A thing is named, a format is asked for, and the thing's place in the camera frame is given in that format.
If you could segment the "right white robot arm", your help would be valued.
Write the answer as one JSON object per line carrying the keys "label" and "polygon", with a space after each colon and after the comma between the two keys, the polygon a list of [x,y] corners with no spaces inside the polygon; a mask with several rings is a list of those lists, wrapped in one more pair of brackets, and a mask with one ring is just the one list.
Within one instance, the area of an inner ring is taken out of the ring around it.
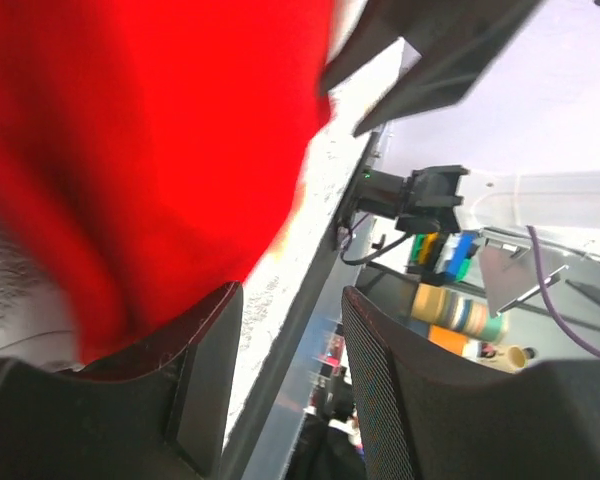
{"label": "right white robot arm", "polygon": [[370,1],[322,87],[397,40],[355,129],[396,125],[392,169],[467,168],[469,226],[600,229],[600,1]]}

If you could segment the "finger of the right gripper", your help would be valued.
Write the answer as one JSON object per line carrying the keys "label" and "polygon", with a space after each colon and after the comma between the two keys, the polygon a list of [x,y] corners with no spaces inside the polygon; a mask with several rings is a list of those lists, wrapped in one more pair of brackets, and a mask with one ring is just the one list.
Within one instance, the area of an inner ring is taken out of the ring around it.
{"label": "finger of the right gripper", "polygon": [[449,73],[478,77],[507,48],[538,1],[368,1],[320,79],[333,89],[402,39],[419,55],[416,83]]}
{"label": "finger of the right gripper", "polygon": [[434,42],[359,121],[362,135],[389,121],[457,104],[509,42],[502,29],[454,29]]}

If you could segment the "red t shirt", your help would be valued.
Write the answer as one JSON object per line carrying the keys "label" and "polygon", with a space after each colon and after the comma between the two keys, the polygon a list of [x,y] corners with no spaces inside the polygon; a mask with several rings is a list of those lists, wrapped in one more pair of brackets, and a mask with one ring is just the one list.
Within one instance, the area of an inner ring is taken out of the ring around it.
{"label": "red t shirt", "polygon": [[245,280],[292,210],[335,1],[0,1],[0,223],[80,357]]}

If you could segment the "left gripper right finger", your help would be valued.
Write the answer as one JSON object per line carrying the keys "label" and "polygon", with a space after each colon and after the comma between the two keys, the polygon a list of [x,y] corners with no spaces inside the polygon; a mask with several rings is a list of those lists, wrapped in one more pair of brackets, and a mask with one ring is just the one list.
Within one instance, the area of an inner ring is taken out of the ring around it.
{"label": "left gripper right finger", "polygon": [[400,325],[358,289],[342,320],[371,479],[600,479],[600,360],[508,374]]}

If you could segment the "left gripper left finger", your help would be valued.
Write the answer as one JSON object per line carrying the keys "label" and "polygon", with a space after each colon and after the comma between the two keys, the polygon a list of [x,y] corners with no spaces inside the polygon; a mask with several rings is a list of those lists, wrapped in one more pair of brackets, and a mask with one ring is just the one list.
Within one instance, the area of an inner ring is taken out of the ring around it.
{"label": "left gripper left finger", "polygon": [[0,479],[214,479],[240,338],[228,283],[78,372],[0,358]]}

